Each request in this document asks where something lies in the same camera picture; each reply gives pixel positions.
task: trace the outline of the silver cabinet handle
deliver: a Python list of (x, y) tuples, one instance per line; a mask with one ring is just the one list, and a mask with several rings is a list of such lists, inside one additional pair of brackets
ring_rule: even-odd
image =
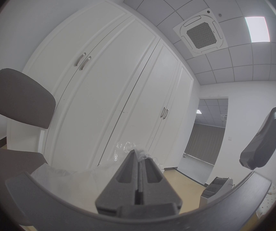
[(82, 59), (82, 57), (84, 57), (86, 55), (86, 53), (83, 53), (81, 57), (79, 57), (78, 61), (76, 62), (75, 66), (78, 66), (78, 63), (80, 62), (80, 60)]
[(86, 63), (87, 63), (90, 59), (91, 59), (91, 56), (89, 56), (87, 59), (85, 59), (85, 60), (82, 62), (80, 70), (83, 69), (84, 65), (86, 65)]
[(160, 115), (161, 118), (164, 116), (165, 110), (166, 110), (166, 107), (164, 107), (164, 109), (163, 109), (163, 111), (162, 111), (162, 113)]
[(168, 115), (168, 109), (166, 110), (165, 116), (163, 117), (163, 119), (166, 119), (167, 115)]

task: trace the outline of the curtain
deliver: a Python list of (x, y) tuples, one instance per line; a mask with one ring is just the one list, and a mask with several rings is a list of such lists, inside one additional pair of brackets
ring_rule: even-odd
[(222, 146), (224, 133), (224, 128), (195, 123), (184, 153), (214, 165)]

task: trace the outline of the ceiling light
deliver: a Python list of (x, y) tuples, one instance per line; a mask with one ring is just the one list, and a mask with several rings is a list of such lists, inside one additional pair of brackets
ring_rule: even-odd
[(245, 17), (249, 34), (253, 42), (270, 42), (267, 23), (263, 16)]

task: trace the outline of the transparent plastic sheet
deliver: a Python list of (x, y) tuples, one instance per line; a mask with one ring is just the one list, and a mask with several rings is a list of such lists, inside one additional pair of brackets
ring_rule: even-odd
[(48, 164), (37, 168), (31, 176), (43, 187), (64, 201), (81, 209), (97, 213), (95, 200), (107, 186), (131, 150), (135, 150), (138, 161), (152, 158), (155, 164), (160, 165), (144, 149), (134, 143), (118, 143), (112, 157), (105, 163), (85, 171), (69, 171), (56, 169)]

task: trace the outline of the beige floor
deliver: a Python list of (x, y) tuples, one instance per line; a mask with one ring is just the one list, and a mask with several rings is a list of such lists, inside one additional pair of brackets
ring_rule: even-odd
[(164, 176), (183, 201), (180, 214), (199, 207), (200, 196), (205, 189), (204, 186), (194, 182), (176, 170), (165, 171)]

